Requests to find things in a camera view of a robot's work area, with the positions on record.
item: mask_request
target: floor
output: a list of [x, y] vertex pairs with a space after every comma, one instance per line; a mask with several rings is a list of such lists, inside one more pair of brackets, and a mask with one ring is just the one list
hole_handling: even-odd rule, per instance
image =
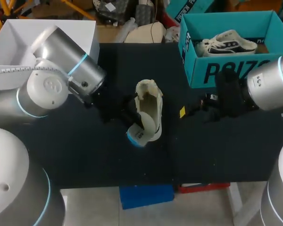
[[[238, 183], [244, 202], [261, 182]], [[66, 189], [65, 226], [233, 226], [226, 190], [177, 194], [172, 202], [122, 210], [118, 187]], [[256, 215], [249, 226], [262, 226]]]

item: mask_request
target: black cable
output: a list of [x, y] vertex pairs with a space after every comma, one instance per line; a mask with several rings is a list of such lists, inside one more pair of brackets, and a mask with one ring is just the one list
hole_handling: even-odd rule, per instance
[[154, 40], [153, 40], [153, 35], [152, 35], [152, 27], [153, 27], [154, 23], [152, 24], [151, 26], [151, 37], [152, 37], [152, 42], [154, 43]]

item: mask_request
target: white cable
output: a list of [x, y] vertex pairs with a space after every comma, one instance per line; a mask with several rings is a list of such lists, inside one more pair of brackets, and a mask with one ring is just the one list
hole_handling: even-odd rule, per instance
[[51, 68], [51, 67], [14, 67], [8, 69], [0, 69], [0, 74], [5, 73], [16, 73], [16, 72], [32, 72], [32, 71], [54, 71], [58, 73], [62, 73], [60, 70]]
[[67, 78], [69, 80], [70, 76], [61, 67], [56, 65], [54, 62], [52, 62], [48, 59], [45, 59], [45, 58], [41, 58], [41, 57], [37, 58], [36, 61], [41, 61], [41, 62], [45, 62], [45, 63], [49, 64], [53, 68], [59, 70], [65, 76], [65, 78]]

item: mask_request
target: cardboard box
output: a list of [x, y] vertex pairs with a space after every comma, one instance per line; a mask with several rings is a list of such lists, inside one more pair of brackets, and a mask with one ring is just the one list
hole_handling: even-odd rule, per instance
[[[31, 44], [46, 28], [53, 25], [61, 28], [95, 62], [98, 61], [100, 46], [95, 21], [78, 20], [8, 20], [0, 31], [0, 69], [15, 66], [34, 66], [35, 57]], [[0, 75], [0, 89], [21, 86], [30, 75], [22, 73]]]
[[283, 0], [226, 0], [225, 12], [267, 11], [279, 12]]
[[122, 29], [121, 26], [115, 27], [112, 25], [97, 25], [100, 43], [111, 43], [117, 37], [117, 34]]
[[205, 13], [214, 0], [172, 0], [166, 12], [178, 23], [187, 13]]
[[[197, 57], [194, 45], [230, 29], [245, 39], [264, 43], [268, 53]], [[178, 46], [190, 86], [214, 87], [214, 76], [223, 68], [232, 68], [244, 78], [253, 68], [282, 56], [283, 23], [273, 11], [188, 14], [181, 22]]]
[[[92, 0], [72, 0], [70, 2], [83, 10], [93, 8]], [[70, 16], [75, 12], [76, 11], [73, 8], [61, 2], [60, 0], [51, 0], [49, 4], [40, 4], [32, 8], [34, 18]]]

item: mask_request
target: red crate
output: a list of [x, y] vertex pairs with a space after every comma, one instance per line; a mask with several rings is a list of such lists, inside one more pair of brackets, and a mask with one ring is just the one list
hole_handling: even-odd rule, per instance
[[212, 191], [212, 190], [225, 189], [230, 185], [231, 185], [230, 183], [220, 183], [220, 184], [208, 184], [208, 185], [199, 184], [196, 186], [189, 186], [189, 187], [178, 186], [178, 192], [182, 194], [186, 194], [193, 192]]

